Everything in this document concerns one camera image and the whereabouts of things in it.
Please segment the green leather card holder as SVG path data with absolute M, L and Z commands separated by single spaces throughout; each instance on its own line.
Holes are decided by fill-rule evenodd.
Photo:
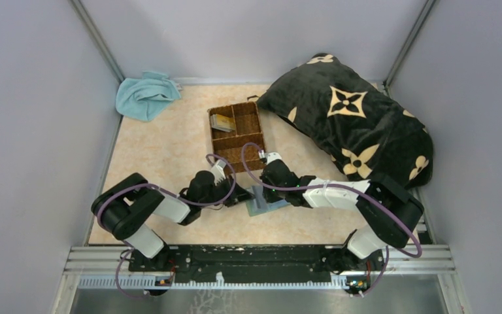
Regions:
M 279 200 L 274 203 L 267 203 L 265 198 L 263 197 L 263 187 L 262 186 L 251 186 L 247 189 L 249 193 L 251 193 L 254 197 L 251 200 L 247 200 L 245 202 L 246 208 L 248 211 L 248 215 L 250 217 L 262 215 L 265 213 L 269 213 L 272 211 L 276 211 L 277 209 L 290 206 L 285 200 Z

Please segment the brown woven divided basket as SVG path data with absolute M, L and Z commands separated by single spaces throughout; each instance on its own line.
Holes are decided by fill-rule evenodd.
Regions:
M 245 171 L 243 164 L 251 171 L 265 167 L 255 147 L 246 148 L 244 158 L 241 158 L 242 147 L 246 143 L 255 143 L 261 150 L 266 149 L 259 111 L 253 101 L 210 108 L 207 113 L 209 117 L 219 114 L 233 121 L 233 130 L 229 132 L 210 128 L 214 154 L 226 159 L 237 173 Z

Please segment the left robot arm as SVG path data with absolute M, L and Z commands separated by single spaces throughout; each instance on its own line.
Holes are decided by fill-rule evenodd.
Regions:
M 133 173 L 96 198 L 91 212 L 102 229 L 139 251 L 146 265 L 160 271 L 168 266 L 170 254 L 164 240 L 146 225 L 151 215 L 187 226 L 205 207 L 232 207 L 254 198 L 232 176 L 215 175 L 212 170 L 197 172 L 179 194 L 170 194 Z

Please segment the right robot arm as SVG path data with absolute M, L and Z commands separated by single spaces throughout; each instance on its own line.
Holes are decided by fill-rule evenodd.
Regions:
M 263 197 L 295 207 L 336 208 L 359 212 L 366 226 L 352 232 L 342 251 L 343 264 L 360 269 L 368 257 L 386 246 L 402 249 L 424 214 L 423 205 L 386 175 L 362 181 L 331 181 L 314 175 L 298 177 L 281 158 L 265 158 L 260 175 Z

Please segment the gold card stack in basket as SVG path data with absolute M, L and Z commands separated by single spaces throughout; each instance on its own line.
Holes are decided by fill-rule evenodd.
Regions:
M 224 116 L 222 114 L 212 114 L 210 116 L 210 125 L 214 130 L 219 130 L 227 133 L 235 131 L 237 129 L 235 119 L 232 117 Z

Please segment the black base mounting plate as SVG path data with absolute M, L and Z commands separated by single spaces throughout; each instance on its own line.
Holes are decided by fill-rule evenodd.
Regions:
M 173 273 L 176 283 L 328 283 L 346 271 L 381 270 L 381 251 L 352 261 L 340 245 L 171 245 L 154 258 L 135 251 L 129 271 Z

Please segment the black floral pillow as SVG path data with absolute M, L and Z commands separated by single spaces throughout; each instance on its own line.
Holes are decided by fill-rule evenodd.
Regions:
M 349 181 L 386 175 L 411 189 L 432 178 L 426 126 L 332 54 L 283 74 L 256 104 L 310 138 Z

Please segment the light blue cloth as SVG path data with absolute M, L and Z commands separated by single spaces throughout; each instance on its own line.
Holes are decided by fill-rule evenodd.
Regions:
M 120 83 L 115 109 L 124 117 L 150 122 L 181 98 L 181 89 L 164 73 L 144 71 L 141 78 L 126 78 Z

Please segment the aluminium frame rail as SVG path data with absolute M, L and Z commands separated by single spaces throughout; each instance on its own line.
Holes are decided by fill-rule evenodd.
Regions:
M 343 264 L 338 245 L 175 245 L 156 260 L 123 246 L 73 247 L 64 272 L 81 288 L 126 290 L 197 289 L 345 289 L 363 288 L 379 275 L 453 274 L 455 263 L 445 245 L 373 253 L 352 269 Z

